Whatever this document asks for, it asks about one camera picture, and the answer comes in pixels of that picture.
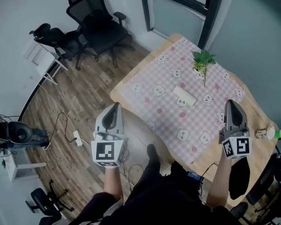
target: chair armrest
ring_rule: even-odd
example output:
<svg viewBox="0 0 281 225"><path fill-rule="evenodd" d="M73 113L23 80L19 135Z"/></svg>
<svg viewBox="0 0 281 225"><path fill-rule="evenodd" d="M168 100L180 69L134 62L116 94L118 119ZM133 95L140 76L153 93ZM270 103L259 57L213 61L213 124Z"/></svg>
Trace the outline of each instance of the chair armrest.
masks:
<svg viewBox="0 0 281 225"><path fill-rule="evenodd" d="M123 26L122 21L126 18L126 15L122 14L121 12L115 12L114 15L118 18L119 24Z"/></svg>

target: potted plant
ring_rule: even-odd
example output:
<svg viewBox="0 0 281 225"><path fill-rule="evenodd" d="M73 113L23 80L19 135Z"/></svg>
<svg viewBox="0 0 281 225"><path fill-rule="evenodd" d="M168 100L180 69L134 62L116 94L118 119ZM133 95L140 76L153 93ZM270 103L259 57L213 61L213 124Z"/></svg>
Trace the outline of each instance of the potted plant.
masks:
<svg viewBox="0 0 281 225"><path fill-rule="evenodd" d="M192 52L194 64L193 69L196 69L198 72L204 74L204 87L206 84L206 73L207 73L207 66L209 64L215 64L214 56L210 54L206 50L202 50L201 52Z"/></svg>

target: bottle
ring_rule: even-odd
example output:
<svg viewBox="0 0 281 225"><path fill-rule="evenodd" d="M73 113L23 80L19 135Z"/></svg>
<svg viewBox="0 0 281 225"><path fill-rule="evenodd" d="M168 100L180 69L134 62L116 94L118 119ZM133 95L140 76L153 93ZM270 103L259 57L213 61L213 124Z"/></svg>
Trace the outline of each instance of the bottle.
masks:
<svg viewBox="0 0 281 225"><path fill-rule="evenodd" d="M281 129L275 132L275 138L281 138Z"/></svg>

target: person's arm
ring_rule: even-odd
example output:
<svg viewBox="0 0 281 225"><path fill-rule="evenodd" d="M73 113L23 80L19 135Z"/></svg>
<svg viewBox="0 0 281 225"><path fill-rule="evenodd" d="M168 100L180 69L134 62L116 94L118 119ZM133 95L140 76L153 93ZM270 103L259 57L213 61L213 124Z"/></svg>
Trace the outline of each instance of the person's arm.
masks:
<svg viewBox="0 0 281 225"><path fill-rule="evenodd" d="M113 195L117 201L120 200L121 197L123 197L120 171L118 167L105 169L105 181L103 191Z"/></svg>
<svg viewBox="0 0 281 225"><path fill-rule="evenodd" d="M228 198L231 167L232 160L226 158L223 149L219 166L216 170L214 180L207 196L206 204L208 206L212 208L218 206L225 207Z"/></svg>

